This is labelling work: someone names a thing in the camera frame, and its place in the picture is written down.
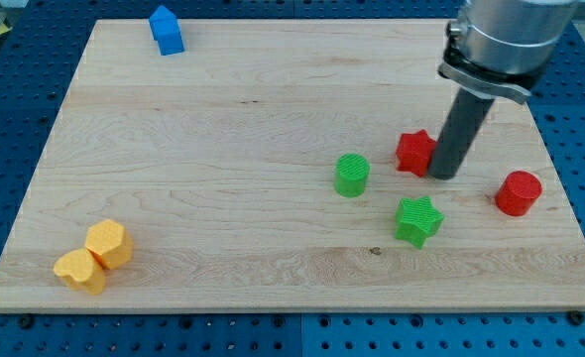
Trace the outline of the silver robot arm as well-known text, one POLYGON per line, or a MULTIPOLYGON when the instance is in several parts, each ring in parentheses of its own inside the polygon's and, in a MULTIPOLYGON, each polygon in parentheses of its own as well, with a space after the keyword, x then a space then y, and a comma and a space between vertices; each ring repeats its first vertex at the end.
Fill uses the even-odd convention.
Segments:
POLYGON ((446 25, 438 73, 481 99, 526 103, 577 0, 466 0, 446 25))

